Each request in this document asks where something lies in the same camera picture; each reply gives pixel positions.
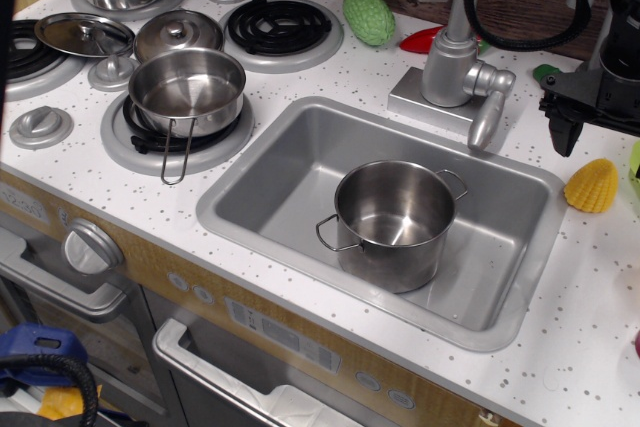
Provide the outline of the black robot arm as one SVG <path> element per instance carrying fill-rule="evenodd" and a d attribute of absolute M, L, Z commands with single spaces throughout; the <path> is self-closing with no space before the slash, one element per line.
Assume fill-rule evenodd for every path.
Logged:
<path fill-rule="evenodd" d="M 639 135 L 639 0 L 609 0 L 611 21 L 598 66 L 548 74 L 540 109 L 554 150 L 569 156 L 585 123 Z"/>

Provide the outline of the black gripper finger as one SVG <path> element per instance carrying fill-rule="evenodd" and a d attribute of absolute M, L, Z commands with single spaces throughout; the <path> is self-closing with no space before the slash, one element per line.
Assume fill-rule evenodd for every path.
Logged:
<path fill-rule="evenodd" d="M 569 157 L 583 130 L 581 113 L 574 108 L 559 107 L 548 110 L 546 117 L 554 150 Z"/>

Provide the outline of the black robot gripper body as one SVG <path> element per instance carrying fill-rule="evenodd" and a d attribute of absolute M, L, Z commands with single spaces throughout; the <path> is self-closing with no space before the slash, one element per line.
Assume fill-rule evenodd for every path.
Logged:
<path fill-rule="evenodd" d="M 543 76 L 540 87 L 540 109 L 549 119 L 639 135 L 638 78 L 620 77 L 605 68 L 556 71 Z"/>

